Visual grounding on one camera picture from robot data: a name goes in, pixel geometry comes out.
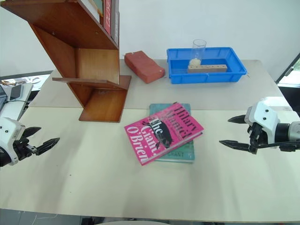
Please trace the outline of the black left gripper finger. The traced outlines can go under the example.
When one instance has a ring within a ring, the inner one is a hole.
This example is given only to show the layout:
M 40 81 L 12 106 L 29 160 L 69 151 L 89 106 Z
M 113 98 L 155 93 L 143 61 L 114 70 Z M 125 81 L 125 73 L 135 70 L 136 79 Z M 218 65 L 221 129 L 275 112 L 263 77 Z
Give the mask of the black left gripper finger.
M 37 150 L 35 152 L 35 155 L 41 155 L 41 154 L 47 152 L 48 150 L 53 148 L 58 143 L 59 140 L 60 140 L 60 138 L 53 138 L 53 139 L 50 139 L 50 140 L 44 142 L 42 145 L 36 147 Z
M 28 128 L 26 128 L 23 132 L 23 139 L 27 139 L 28 137 L 34 135 L 40 129 L 41 129 L 41 127 L 28 127 Z

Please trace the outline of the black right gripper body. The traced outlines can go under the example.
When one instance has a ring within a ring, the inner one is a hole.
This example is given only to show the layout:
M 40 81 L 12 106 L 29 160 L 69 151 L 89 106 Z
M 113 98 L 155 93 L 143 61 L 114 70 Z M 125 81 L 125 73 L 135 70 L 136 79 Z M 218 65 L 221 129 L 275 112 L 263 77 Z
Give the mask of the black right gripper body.
M 250 138 L 249 144 L 249 152 L 252 154 L 256 154 L 258 149 L 267 148 L 268 147 L 268 136 L 265 131 L 263 131 L 263 127 L 258 123 L 254 122 L 247 129 Z

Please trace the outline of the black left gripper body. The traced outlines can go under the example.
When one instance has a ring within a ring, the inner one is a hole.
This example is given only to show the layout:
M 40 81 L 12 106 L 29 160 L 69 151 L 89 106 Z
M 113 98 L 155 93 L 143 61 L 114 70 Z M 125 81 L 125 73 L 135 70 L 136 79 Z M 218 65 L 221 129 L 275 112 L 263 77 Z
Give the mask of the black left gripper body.
M 32 154 L 35 154 L 37 151 L 36 147 L 31 146 L 29 144 L 29 140 L 27 138 L 21 138 L 18 141 L 14 141 L 13 148 L 17 154 L 19 161 L 30 157 Z

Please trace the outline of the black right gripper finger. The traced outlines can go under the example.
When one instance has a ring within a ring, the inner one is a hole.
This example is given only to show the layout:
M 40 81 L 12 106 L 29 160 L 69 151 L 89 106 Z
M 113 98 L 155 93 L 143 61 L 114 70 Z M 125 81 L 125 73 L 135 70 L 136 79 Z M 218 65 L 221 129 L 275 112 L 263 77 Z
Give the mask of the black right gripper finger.
M 246 124 L 245 115 L 234 116 L 228 119 L 228 122 L 237 123 L 237 124 Z
M 221 140 L 219 142 L 231 149 L 250 152 L 250 145 L 247 143 L 240 143 L 238 141 L 233 140 Z

